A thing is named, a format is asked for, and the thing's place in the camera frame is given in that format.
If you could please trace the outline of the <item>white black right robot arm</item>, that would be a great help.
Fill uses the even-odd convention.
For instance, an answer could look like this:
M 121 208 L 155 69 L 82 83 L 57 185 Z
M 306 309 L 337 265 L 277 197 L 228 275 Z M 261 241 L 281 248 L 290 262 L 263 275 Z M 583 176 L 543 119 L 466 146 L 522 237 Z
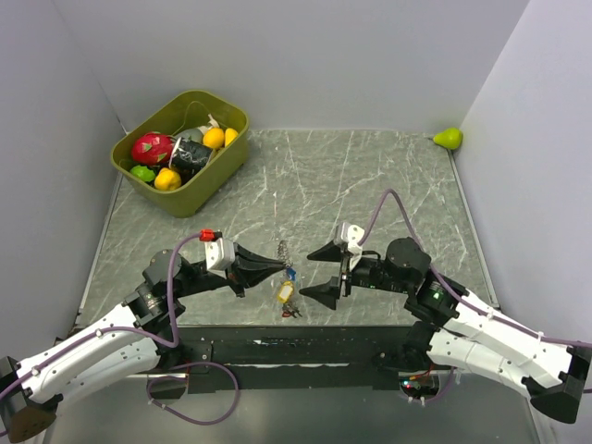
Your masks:
M 354 287 L 406 295 L 404 307 L 417 319 L 402 347 L 410 370 L 455 367 L 514 389 L 551 419 L 575 422 L 591 351 L 546 343 L 539 334 L 511 327 L 509 317 L 466 287 L 438 278 L 415 240 L 392 241 L 382 258 L 352 242 L 334 241 L 307 257 L 339 264 L 339 274 L 327 283 L 300 291 L 331 310 Z

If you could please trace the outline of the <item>yellow key tag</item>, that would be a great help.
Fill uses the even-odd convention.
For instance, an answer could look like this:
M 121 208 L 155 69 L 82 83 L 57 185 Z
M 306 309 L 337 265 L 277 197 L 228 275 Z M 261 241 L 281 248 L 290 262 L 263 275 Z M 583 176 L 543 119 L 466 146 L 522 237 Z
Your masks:
M 277 299 L 281 303 L 287 303 L 294 293 L 294 284 L 292 281 L 285 281 L 279 287 L 277 291 Z

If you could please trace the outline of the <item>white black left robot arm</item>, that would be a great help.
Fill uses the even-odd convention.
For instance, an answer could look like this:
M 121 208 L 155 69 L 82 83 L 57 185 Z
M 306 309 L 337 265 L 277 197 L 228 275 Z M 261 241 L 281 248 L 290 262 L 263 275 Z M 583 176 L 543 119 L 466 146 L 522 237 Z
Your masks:
M 285 263 L 218 238 L 191 263 L 179 249 L 156 253 L 142 283 L 98 321 L 30 358 L 1 361 L 2 436 L 20 443 L 43 432 L 68 402 L 126 376 L 182 363 L 177 319 L 180 299 L 229 287 L 238 297 Z

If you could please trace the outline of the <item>metal disc with key rings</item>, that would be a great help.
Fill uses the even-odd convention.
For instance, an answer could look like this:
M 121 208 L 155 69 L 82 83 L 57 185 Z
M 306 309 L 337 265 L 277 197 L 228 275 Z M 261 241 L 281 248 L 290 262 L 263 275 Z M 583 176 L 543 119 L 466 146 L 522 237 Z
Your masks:
M 288 242 L 286 240 L 281 240 L 278 244 L 277 247 L 277 257 L 280 261 L 285 263 L 285 268 L 284 268 L 284 272 L 285 272 L 285 279 L 282 281 L 285 282 L 288 279 L 287 274 L 286 274 L 286 269 L 291 267 L 293 268 L 292 265 L 292 261 L 290 260 L 290 253 L 289 253 L 289 247 L 288 247 Z M 283 318 L 298 318 L 301 317 L 302 314 L 300 313 L 300 310 L 298 309 L 298 307 L 296 306 L 295 302 L 294 302 L 294 294 L 295 294 L 295 280 L 290 280 L 293 282 L 294 284 L 294 293 L 292 295 L 292 297 L 290 298 L 290 300 L 287 303 L 281 303 L 281 308 L 282 308 L 282 317 Z

